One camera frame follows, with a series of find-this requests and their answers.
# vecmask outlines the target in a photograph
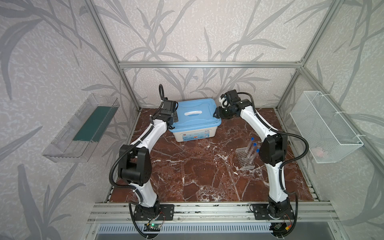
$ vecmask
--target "wall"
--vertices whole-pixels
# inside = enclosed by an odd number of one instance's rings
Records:
[[[299,61],[331,0],[94,0],[119,61]],[[239,89],[276,106],[294,69],[125,69],[143,107]]]
[[[0,239],[78,239],[137,116],[82,1],[0,1]],[[90,93],[120,108],[87,163],[41,154]]]
[[[308,61],[308,68],[355,123],[383,152],[382,106],[384,1],[344,1]],[[303,91],[300,77],[279,112],[291,132],[298,129],[290,111]],[[296,142],[298,152],[303,146]],[[378,240],[384,235],[384,177],[359,149],[333,164],[303,159],[322,200],[330,200],[352,240]]]

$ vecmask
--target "robotic arm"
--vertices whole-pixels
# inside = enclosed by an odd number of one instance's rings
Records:
[[[220,98],[221,107],[216,109],[216,115],[221,118],[232,118],[237,115],[247,121],[259,135],[263,144],[259,151],[261,160],[265,163],[269,179],[268,214],[272,219],[280,219],[285,214],[291,214],[291,204],[285,191],[284,170],[280,166],[285,160],[288,145],[287,135],[270,125],[253,107],[248,99],[241,100],[236,90],[223,94]]]
[[[159,86],[159,92],[162,103],[154,116],[150,116],[150,125],[137,140],[132,142],[130,145],[123,145],[120,148],[119,158],[113,164],[109,173],[109,181],[112,186],[130,188],[135,192],[137,198],[139,199],[138,203],[134,203],[136,205],[135,213],[136,211],[140,212],[140,215],[147,219],[153,219],[155,216],[158,216],[160,212],[158,196],[153,191],[150,181],[152,165],[149,154],[157,140],[168,129],[172,129],[172,124],[174,122],[178,121],[176,112],[178,103],[164,98],[164,91],[161,85]],[[241,100],[238,94],[249,95],[251,101],[247,99]],[[263,218],[260,218],[260,220],[266,220],[268,217],[272,219],[282,219],[284,215],[292,217],[293,210],[288,198],[288,194],[291,193],[288,193],[285,189],[283,166],[289,162],[298,160],[307,154],[308,143],[304,138],[300,136],[280,132],[271,126],[256,111],[253,104],[253,98],[248,93],[236,92],[236,90],[228,91],[221,96],[220,103],[221,106],[217,107],[214,113],[215,117],[225,119],[232,118],[234,115],[240,116],[251,125],[251,127],[263,141],[259,151],[259,156],[267,168],[270,185],[268,197],[269,204],[265,208],[261,206],[259,212],[255,211],[254,209],[255,217],[257,215],[256,213],[261,212],[263,213],[259,215],[261,215]],[[285,161],[286,149],[288,145],[287,136],[294,136],[302,139],[306,144],[306,151],[299,157]],[[120,185],[115,183],[113,180],[113,174],[116,168],[118,171],[118,176],[125,180],[128,185]],[[288,227],[288,229],[286,229],[287,231],[284,235],[282,235],[281,231],[278,231],[282,236],[289,234],[289,232],[293,230],[296,224],[298,211],[297,203],[298,202],[296,196],[295,221],[291,228]]]

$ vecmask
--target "white box handle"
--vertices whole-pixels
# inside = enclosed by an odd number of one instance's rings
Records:
[[[188,115],[192,115],[192,114],[200,114],[200,113],[203,113],[202,111],[191,111],[191,112],[186,112],[184,113],[184,115],[188,116]]]

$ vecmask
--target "transparent acrylic tray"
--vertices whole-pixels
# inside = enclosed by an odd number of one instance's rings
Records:
[[[89,95],[43,156],[53,162],[87,162],[119,106],[116,97]]]

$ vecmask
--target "white wire mesh basket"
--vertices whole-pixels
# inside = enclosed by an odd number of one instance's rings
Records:
[[[360,137],[320,91],[304,91],[291,116],[317,163],[340,161],[363,146]]]

